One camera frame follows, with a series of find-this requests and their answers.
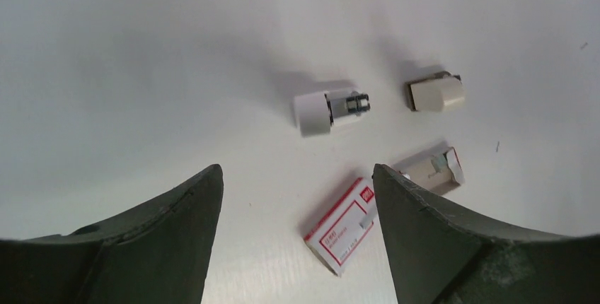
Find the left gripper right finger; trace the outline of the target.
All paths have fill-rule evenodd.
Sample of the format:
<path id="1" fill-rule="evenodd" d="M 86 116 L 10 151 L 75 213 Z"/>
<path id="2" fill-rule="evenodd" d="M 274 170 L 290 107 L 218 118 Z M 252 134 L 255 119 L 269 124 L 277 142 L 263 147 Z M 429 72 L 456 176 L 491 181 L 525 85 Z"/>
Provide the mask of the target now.
<path id="1" fill-rule="evenodd" d="M 598 303 L 599 236 L 484 216 L 383 164 L 373 171 L 399 303 Z"/>

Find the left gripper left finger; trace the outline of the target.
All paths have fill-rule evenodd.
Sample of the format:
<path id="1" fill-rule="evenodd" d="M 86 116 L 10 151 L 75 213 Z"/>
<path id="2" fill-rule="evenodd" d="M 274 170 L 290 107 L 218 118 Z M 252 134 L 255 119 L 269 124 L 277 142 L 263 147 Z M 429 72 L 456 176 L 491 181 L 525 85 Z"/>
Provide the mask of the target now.
<path id="1" fill-rule="evenodd" d="M 68 235 L 1 241 L 2 303 L 200 303 L 224 193 L 211 165 Z"/>

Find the red white staple box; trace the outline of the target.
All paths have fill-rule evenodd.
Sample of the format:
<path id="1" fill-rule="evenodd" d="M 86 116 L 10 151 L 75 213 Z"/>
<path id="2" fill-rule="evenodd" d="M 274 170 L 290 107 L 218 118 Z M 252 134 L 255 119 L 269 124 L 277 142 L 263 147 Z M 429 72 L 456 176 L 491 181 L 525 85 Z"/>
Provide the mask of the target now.
<path id="1" fill-rule="evenodd" d="M 340 277 L 377 218 L 372 179 L 359 177 L 305 234 L 304 242 Z"/>

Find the beige mini stapler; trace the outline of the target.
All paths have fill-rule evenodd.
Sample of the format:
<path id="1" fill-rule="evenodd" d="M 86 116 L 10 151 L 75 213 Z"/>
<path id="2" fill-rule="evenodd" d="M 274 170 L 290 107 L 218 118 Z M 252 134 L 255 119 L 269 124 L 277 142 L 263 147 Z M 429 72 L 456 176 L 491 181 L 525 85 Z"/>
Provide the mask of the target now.
<path id="1" fill-rule="evenodd" d="M 366 93 L 339 88 L 298 95 L 293 99 L 293 110 L 300 134 L 307 138 L 358 122 L 371 110 L 371 102 Z"/>

